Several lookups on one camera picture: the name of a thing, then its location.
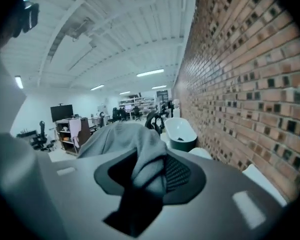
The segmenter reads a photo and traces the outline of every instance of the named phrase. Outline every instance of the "white ceiling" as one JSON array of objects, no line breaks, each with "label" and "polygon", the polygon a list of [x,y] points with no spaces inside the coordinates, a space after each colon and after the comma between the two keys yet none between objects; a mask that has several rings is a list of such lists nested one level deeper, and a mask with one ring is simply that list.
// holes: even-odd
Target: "white ceiling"
[{"label": "white ceiling", "polygon": [[[104,85],[103,92],[118,94],[173,86],[195,0],[29,1],[39,3],[38,25],[1,54],[25,88]],[[157,69],[164,73],[136,77]]]}]

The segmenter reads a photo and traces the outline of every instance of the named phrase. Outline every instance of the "black monitor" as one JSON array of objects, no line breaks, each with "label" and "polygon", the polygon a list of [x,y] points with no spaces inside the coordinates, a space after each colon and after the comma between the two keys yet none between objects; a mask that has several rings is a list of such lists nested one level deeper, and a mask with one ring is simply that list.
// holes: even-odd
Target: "black monitor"
[{"label": "black monitor", "polygon": [[74,115],[72,105],[52,106],[50,107],[50,109],[53,122],[62,119],[72,118],[72,116]]}]

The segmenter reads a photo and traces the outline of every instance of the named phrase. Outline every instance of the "floor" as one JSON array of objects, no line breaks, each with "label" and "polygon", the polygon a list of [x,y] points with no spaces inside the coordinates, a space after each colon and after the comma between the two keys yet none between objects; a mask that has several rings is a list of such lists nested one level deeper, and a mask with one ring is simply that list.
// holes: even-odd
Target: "floor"
[{"label": "floor", "polygon": [[[146,123],[146,119],[142,119],[142,120],[129,120],[124,122],[125,124],[131,124],[131,123],[138,123],[140,125],[145,125]],[[160,138],[162,141],[164,141],[165,143],[167,143],[168,148],[170,147],[170,143],[169,143],[169,139],[167,137],[167,134],[165,132],[163,132],[160,135]],[[72,154],[67,154],[62,148],[61,148],[61,144],[59,142],[56,143],[56,149],[51,151],[49,153],[49,157],[51,159],[52,162],[58,162],[58,161],[64,161],[64,160],[73,160],[76,159],[77,157],[72,155]]]}]

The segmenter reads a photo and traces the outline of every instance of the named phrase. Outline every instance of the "wooden shelving unit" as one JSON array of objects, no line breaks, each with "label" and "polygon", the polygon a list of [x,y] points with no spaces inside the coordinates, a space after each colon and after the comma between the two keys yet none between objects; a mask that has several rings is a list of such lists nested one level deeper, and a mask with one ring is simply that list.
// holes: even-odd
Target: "wooden shelving unit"
[{"label": "wooden shelving unit", "polygon": [[[86,143],[86,141],[90,138],[90,129],[88,124],[88,119],[86,117],[82,117],[81,119],[81,131],[78,134],[78,143],[80,147]],[[70,126],[69,121],[72,119],[63,119],[55,122],[55,129],[59,136],[60,143],[68,154],[78,156],[80,147],[76,147],[75,144],[71,140]]]},{"label": "wooden shelving unit", "polygon": [[138,106],[141,111],[152,110],[156,107],[155,96],[128,98],[119,102],[119,107],[123,108],[126,105],[131,105],[132,108]]}]

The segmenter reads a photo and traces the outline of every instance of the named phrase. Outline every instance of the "white panel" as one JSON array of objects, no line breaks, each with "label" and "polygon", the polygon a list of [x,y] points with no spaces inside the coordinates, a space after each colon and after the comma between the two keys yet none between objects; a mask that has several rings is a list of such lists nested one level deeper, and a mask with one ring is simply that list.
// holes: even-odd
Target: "white panel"
[{"label": "white panel", "polygon": [[73,38],[66,35],[58,49],[56,50],[53,59],[50,63],[49,70],[52,71],[65,71],[69,64],[70,58],[75,57],[81,50],[83,50],[91,39],[85,35],[81,35],[77,41],[73,41]]},{"label": "white panel", "polygon": [[10,133],[15,136],[21,130],[37,130],[40,132],[39,122],[45,122],[45,132],[53,140],[55,139],[55,128],[52,122],[50,107],[58,106],[59,103],[72,105],[73,113],[82,117],[90,117],[98,111],[104,98],[98,96],[96,92],[69,91],[68,89],[37,89],[26,91],[26,100],[19,110]]}]

